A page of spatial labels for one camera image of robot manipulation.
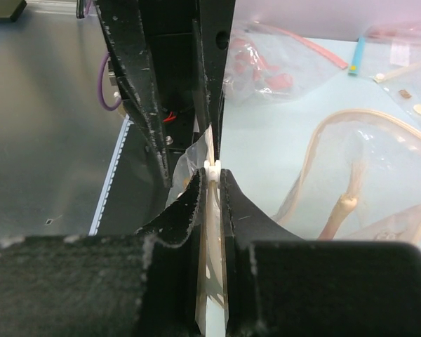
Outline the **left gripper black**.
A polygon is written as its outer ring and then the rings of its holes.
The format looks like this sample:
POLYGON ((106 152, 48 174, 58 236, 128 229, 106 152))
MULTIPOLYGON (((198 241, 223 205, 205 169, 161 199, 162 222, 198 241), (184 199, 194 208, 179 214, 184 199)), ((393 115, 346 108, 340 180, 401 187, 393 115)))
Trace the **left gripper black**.
POLYGON ((195 113, 200 132, 212 128, 213 151, 220 153, 235 3, 95 2, 123 107, 147 140, 165 187, 171 186, 168 150, 182 154, 192 145, 195 113))

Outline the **pink zipper clear bag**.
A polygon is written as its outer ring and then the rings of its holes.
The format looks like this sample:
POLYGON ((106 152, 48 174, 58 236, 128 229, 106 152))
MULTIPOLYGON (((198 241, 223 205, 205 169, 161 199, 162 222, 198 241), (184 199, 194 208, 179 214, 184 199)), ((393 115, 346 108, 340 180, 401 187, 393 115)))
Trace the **pink zipper clear bag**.
POLYGON ((223 80, 225 98, 235 104, 294 100, 347 68, 341 57, 294 32, 235 21, 223 80))

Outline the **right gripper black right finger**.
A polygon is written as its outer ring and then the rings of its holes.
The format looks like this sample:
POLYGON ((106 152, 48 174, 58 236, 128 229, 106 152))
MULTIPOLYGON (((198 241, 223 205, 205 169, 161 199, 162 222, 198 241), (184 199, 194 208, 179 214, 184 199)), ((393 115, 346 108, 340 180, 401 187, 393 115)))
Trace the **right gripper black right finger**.
POLYGON ((250 264, 253 242, 300 241, 274 222, 241 190, 233 173, 220 174, 220 203, 225 237, 228 320, 227 336, 250 336, 257 319, 257 300, 250 264))

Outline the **clear dotted zip bag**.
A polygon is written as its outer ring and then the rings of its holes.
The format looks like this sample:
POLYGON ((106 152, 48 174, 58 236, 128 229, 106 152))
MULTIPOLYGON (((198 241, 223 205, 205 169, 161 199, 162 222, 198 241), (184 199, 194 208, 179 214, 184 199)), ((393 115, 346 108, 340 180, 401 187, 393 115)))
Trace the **clear dotted zip bag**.
MULTIPOLYGON (((207 130, 179 158, 168 201, 204 176, 204 251, 200 271, 207 301, 197 324, 227 336, 225 237, 220 203, 222 164, 207 130), (219 313, 208 311, 208 303, 219 313)), ((375 110, 344 110, 315 129, 300 173, 274 222, 300 241, 253 242, 250 264, 257 300, 250 336, 421 336, 421 132, 375 110), (354 213, 332 240, 318 240, 354 161, 367 163, 363 216, 354 213)))

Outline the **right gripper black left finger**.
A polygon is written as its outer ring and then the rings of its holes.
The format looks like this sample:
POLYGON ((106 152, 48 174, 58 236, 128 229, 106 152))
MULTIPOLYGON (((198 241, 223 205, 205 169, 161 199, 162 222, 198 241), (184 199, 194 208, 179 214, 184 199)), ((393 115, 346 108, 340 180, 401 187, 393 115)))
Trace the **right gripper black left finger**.
POLYGON ((200 336, 195 319, 202 232, 202 171, 137 237, 144 293, 134 336, 200 336))

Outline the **blue zipper clear bag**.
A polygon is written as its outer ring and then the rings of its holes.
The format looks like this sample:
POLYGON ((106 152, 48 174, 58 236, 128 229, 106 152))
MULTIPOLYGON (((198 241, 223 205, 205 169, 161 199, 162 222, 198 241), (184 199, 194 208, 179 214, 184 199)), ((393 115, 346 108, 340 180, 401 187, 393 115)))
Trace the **blue zipper clear bag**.
POLYGON ((383 76, 421 62, 421 21, 369 27, 357 41, 349 73, 383 76))

